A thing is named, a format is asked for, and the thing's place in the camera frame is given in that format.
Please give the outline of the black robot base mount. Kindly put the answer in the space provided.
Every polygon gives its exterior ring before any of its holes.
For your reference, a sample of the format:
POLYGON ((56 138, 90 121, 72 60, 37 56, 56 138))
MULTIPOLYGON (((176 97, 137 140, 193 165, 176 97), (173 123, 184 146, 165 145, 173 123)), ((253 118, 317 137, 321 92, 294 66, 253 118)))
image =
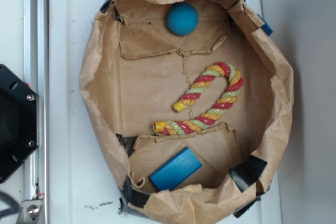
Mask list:
POLYGON ((1 183, 37 148, 38 95, 1 64, 1 183))

